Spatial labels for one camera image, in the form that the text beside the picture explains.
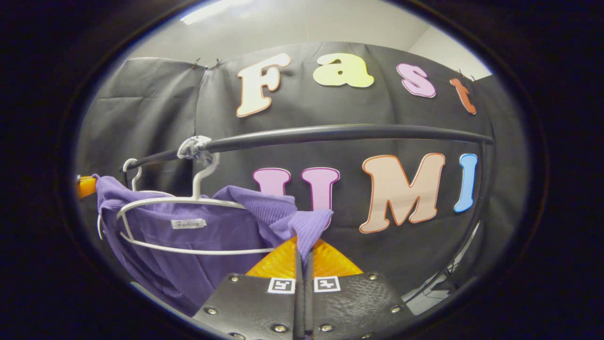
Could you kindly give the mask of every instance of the foam letter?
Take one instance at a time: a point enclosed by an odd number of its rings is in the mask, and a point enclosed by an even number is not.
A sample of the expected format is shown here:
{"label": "foam letter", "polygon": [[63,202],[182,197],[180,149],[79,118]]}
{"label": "foam letter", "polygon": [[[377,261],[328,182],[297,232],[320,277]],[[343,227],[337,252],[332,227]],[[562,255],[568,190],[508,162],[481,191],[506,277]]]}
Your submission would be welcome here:
{"label": "foam letter", "polygon": [[252,177],[260,186],[260,192],[267,195],[285,195],[285,185],[292,178],[289,171],[278,168],[264,168],[254,171]]}
{"label": "foam letter", "polygon": [[[332,168],[309,168],[300,174],[302,179],[310,184],[312,210],[332,208],[332,186],[339,180],[339,171]],[[325,225],[329,226],[331,218]]]}
{"label": "foam letter", "polygon": [[428,75],[421,68],[408,64],[399,64],[396,67],[396,71],[403,77],[403,86],[411,94],[427,98],[436,96],[436,89],[426,79]]}
{"label": "foam letter", "polygon": [[282,53],[246,67],[237,73],[237,76],[241,78],[241,106],[237,108],[237,117],[245,117],[271,106],[271,98],[263,96],[262,87],[266,86],[269,91],[275,91],[279,87],[280,73],[276,67],[271,67],[263,76],[262,69],[271,65],[285,67],[291,61],[292,59],[287,54]]}
{"label": "foam letter", "polygon": [[457,89],[457,94],[459,94],[459,99],[461,99],[463,107],[465,107],[469,113],[476,114],[476,107],[470,103],[470,98],[468,98],[470,92],[467,90],[467,88],[463,86],[457,78],[453,78],[449,80],[449,82],[451,85],[455,86],[455,89]]}
{"label": "foam letter", "polygon": [[475,154],[463,154],[459,157],[459,164],[463,168],[463,176],[459,201],[455,204],[455,208],[453,208],[455,212],[466,211],[474,203],[472,193],[474,192],[474,177],[477,163],[478,157]]}
{"label": "foam letter", "polygon": [[367,74],[365,61],[354,54],[333,53],[320,56],[316,60],[320,65],[312,77],[321,85],[340,86],[348,84],[352,87],[368,87],[373,84],[373,77]]}
{"label": "foam letter", "polygon": [[367,222],[359,230],[367,234],[386,229],[390,225],[386,219],[388,205],[398,226],[406,220],[414,205],[416,209],[409,217],[409,222],[427,221],[436,216],[436,198],[444,165],[443,154],[427,154],[415,179],[409,184],[397,157],[380,155],[366,159],[363,171],[371,176],[371,206]]}

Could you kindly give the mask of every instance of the screw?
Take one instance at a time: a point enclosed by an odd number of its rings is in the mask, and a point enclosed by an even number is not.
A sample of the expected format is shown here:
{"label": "screw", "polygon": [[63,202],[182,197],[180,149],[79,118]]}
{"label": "screw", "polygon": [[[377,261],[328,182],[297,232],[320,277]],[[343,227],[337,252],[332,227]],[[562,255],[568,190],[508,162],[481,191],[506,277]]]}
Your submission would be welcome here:
{"label": "screw", "polygon": [[330,324],[324,324],[321,326],[321,332],[331,332],[333,330],[333,326]]}
{"label": "screw", "polygon": [[285,327],[284,325],[274,325],[274,326],[272,326],[272,330],[277,333],[285,333],[288,331],[288,328]]}
{"label": "screw", "polygon": [[245,337],[239,333],[229,333],[230,336],[234,336],[235,338],[245,340]]}

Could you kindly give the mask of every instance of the plastic wrap on rack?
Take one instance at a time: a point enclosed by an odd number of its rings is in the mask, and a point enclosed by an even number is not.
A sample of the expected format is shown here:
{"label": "plastic wrap on rack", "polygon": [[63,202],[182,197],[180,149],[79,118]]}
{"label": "plastic wrap on rack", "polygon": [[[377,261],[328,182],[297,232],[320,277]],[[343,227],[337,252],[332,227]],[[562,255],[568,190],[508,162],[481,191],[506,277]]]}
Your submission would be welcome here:
{"label": "plastic wrap on rack", "polygon": [[203,163],[204,166],[208,167],[215,161],[214,157],[209,151],[205,149],[207,142],[212,140],[205,136],[193,136],[187,138],[178,148],[176,156],[179,159],[194,159],[199,163]]}

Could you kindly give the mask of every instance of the letter m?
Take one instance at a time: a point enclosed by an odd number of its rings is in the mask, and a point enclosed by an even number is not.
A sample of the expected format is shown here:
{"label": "letter m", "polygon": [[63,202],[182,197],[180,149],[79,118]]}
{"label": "letter m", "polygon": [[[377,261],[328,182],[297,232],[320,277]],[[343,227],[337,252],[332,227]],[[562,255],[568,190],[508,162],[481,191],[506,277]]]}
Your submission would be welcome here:
{"label": "letter m", "polygon": [[398,226],[407,219],[413,206],[416,209],[409,222],[418,223],[434,217],[444,165],[443,154],[427,154],[409,184],[399,159],[393,155],[371,157],[363,162],[363,171],[371,176],[371,206],[367,222],[359,230],[367,234],[386,229],[390,225],[386,219],[388,206]]}

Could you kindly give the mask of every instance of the white plastic hanger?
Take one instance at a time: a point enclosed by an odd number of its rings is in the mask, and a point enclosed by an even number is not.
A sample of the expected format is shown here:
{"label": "white plastic hanger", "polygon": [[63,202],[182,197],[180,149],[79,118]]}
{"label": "white plastic hanger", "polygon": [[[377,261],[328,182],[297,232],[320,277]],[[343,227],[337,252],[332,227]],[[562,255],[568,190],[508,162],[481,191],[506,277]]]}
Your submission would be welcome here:
{"label": "white plastic hanger", "polygon": [[[120,232],[121,236],[126,241],[128,241],[132,244],[142,246],[142,247],[164,250],[167,252],[184,253],[184,254],[243,255],[243,254],[252,254],[252,253],[272,252],[274,250],[274,248],[247,249],[247,250],[192,250],[192,249],[181,249],[181,248],[158,246],[156,244],[150,244],[150,243],[145,243],[145,242],[140,242],[140,241],[134,240],[134,237],[132,236],[132,233],[130,231],[130,226],[128,225],[128,219],[126,218],[126,212],[130,209],[133,209],[133,208],[136,208],[139,206],[144,206],[147,204],[154,204],[154,203],[192,203],[192,204],[209,204],[209,205],[215,205],[215,206],[225,206],[225,207],[231,207],[231,208],[246,209],[244,206],[242,206],[241,204],[236,203],[236,202],[215,200],[213,198],[202,198],[201,197],[201,180],[205,177],[208,177],[216,170],[216,168],[218,167],[219,160],[220,160],[220,154],[219,153],[213,154],[213,158],[214,158],[213,162],[209,167],[201,170],[200,172],[198,172],[195,175],[195,177],[193,177],[193,196],[192,197],[174,197],[173,196],[173,197],[147,198],[145,200],[134,201],[134,202],[128,203],[125,206],[123,206],[120,209],[120,211],[117,213],[117,219],[119,220],[121,217],[124,220],[124,226],[126,227],[127,235],[125,235],[123,232]],[[133,189],[135,188],[135,179],[132,180]]]}
{"label": "white plastic hanger", "polygon": [[[121,167],[122,171],[126,172],[128,169],[128,165],[132,162],[136,162],[137,159],[135,158],[131,158],[126,160],[126,162],[124,163],[124,166]],[[137,181],[139,178],[141,178],[141,175],[143,174],[143,167],[139,166],[138,167],[138,172],[137,175],[134,176],[134,178],[132,179],[132,191],[136,191],[137,190]],[[163,191],[154,191],[154,190],[143,190],[141,192],[153,192],[155,194],[163,194],[163,195],[168,195],[168,196],[172,196],[174,197],[174,195],[172,194],[168,194],[167,192],[163,192]],[[101,215],[98,216],[97,218],[97,231],[98,231],[98,237],[102,240],[103,236],[101,234]]]}

